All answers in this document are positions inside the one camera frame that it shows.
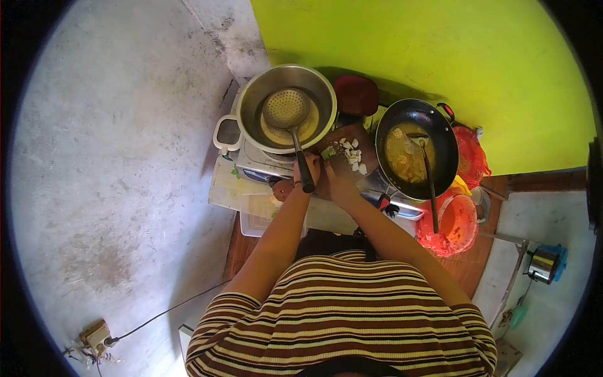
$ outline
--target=electrical outlet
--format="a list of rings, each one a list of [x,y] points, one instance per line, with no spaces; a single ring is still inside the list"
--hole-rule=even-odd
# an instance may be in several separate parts
[[[103,357],[107,348],[105,339],[111,338],[109,327],[105,320],[100,320],[80,334],[80,340],[85,346],[92,348],[97,358]]]

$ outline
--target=person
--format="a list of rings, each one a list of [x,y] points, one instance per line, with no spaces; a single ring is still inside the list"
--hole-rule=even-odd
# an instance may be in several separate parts
[[[306,155],[314,182],[320,158]],[[325,163],[330,197],[378,259],[298,248],[310,194],[297,184],[251,255],[207,307],[188,347],[189,376],[491,376],[496,346],[479,309],[411,235]]]

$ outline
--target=wok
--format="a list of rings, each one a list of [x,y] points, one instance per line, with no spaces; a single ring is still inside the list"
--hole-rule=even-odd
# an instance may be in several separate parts
[[[414,200],[428,200],[431,191],[427,180],[418,183],[407,182],[394,173],[385,155],[385,141],[392,128],[400,123],[413,122],[419,125],[429,136],[429,142],[435,149],[433,171],[435,196],[444,194],[450,187],[458,169],[458,146],[450,123],[454,122],[454,113],[447,104],[438,103],[450,116],[450,122],[436,107],[420,100],[400,100],[387,108],[377,126],[375,149],[379,166],[385,177],[403,195]]]

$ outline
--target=spatula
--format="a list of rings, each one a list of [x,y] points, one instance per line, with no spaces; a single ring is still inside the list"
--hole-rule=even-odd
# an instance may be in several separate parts
[[[429,142],[429,136],[424,133],[407,133],[406,137],[412,140],[413,143],[421,147],[423,151],[423,161],[425,161],[425,171],[427,172],[427,181],[429,182],[429,192],[431,193],[431,213],[434,218],[434,234],[438,234],[440,231],[438,227],[438,208],[435,205],[435,188],[434,178],[432,177],[431,167],[429,166],[429,159],[427,153],[425,153],[425,145]]]

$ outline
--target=striped shirt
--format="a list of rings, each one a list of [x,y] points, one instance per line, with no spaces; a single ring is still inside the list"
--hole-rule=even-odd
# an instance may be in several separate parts
[[[260,303],[217,295],[189,344],[189,376],[294,376],[363,356],[413,376],[490,376],[492,334],[475,305],[446,306],[413,266],[364,252],[309,256]]]

